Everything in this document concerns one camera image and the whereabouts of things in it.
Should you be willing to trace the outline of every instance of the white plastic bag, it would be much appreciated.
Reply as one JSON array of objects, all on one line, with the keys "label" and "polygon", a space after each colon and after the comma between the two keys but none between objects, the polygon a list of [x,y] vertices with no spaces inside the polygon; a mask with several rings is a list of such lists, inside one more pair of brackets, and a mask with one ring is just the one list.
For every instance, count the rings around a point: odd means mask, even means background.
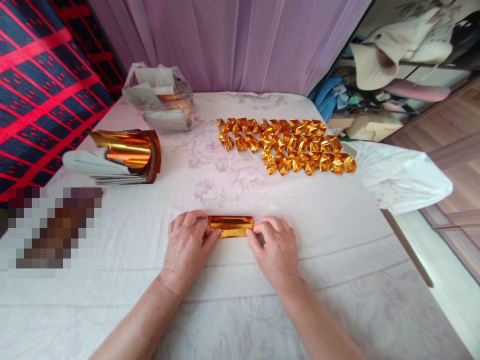
[{"label": "white plastic bag", "polygon": [[378,207],[393,215],[425,208],[452,193],[450,179],[424,152],[371,141],[342,145],[355,157],[357,173]]}]

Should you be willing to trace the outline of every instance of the cardboard box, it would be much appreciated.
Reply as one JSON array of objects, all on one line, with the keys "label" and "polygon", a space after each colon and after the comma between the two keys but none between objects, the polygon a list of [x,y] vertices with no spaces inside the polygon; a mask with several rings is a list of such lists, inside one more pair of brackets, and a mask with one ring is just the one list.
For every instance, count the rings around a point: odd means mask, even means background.
[{"label": "cardboard box", "polygon": [[348,112],[340,112],[332,114],[327,126],[333,135],[338,136],[346,128],[349,128],[354,122],[354,118]]},{"label": "cardboard box", "polygon": [[403,124],[388,112],[367,112],[358,115],[346,129],[350,139],[379,142],[400,129]]}]

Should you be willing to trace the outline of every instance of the left hand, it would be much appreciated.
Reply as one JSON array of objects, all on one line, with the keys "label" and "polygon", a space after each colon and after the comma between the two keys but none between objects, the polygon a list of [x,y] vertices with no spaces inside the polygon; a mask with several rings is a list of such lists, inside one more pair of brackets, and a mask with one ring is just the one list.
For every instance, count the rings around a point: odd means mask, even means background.
[{"label": "left hand", "polygon": [[168,245],[159,278],[168,290],[182,296],[204,268],[222,232],[210,232],[208,222],[197,222],[206,217],[201,210],[184,212],[168,226]]}]

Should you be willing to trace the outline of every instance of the right hand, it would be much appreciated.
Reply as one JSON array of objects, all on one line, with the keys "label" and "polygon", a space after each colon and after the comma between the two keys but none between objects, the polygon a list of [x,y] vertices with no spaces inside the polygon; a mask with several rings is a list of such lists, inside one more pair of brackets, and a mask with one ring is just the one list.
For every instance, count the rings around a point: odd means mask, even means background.
[{"label": "right hand", "polygon": [[[275,291],[293,290],[302,281],[295,230],[285,220],[265,216],[253,231],[247,229],[246,234],[261,272]],[[260,244],[258,234],[263,234],[264,246]]]}]

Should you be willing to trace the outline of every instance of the clear plastic bag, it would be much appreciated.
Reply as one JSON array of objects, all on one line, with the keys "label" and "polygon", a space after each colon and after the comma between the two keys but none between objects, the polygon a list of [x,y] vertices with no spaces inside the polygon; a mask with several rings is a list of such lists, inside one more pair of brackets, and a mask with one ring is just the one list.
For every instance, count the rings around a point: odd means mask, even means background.
[{"label": "clear plastic bag", "polygon": [[133,63],[128,71],[123,96],[155,130],[186,132],[198,117],[192,88],[177,66],[147,67]]}]

